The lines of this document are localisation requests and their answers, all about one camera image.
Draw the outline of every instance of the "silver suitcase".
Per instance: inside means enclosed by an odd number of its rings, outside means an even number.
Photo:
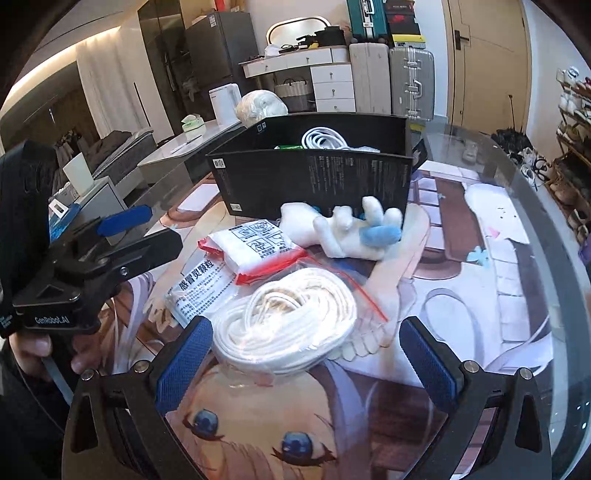
[[[396,47],[390,50],[392,113],[433,120],[435,62],[428,50]]]

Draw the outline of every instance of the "white kettle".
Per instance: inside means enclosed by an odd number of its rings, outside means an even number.
[[[238,122],[236,107],[242,100],[240,88],[236,83],[228,83],[222,87],[209,91],[212,99],[213,111],[218,125],[233,125]]]

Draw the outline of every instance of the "coiled white rope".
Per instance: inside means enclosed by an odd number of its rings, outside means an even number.
[[[356,150],[361,152],[380,153],[372,147],[350,147],[340,133],[328,127],[310,128],[302,137],[301,145],[304,148],[320,150]]]
[[[266,283],[212,317],[217,359],[244,373],[304,371],[345,341],[357,319],[336,275],[303,268]]]

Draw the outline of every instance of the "door handle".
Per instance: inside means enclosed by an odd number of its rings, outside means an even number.
[[[456,37],[456,50],[462,49],[462,40],[470,41],[467,37],[462,37],[459,30],[454,30],[453,35]]]

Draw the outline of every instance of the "anime eye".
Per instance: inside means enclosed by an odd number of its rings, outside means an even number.
[[[320,466],[325,462],[336,460],[332,452],[320,444],[314,451],[314,442],[310,435],[304,432],[287,432],[281,442],[281,451],[273,448],[274,456],[279,460],[295,466]]]
[[[192,434],[202,440],[220,440],[222,436],[216,436],[219,421],[217,415],[209,410],[201,410],[193,417],[193,421],[189,422],[185,417],[183,424],[191,430]]]
[[[281,454],[284,457],[309,460],[312,458],[313,451],[314,445],[307,433],[287,432],[281,442]]]

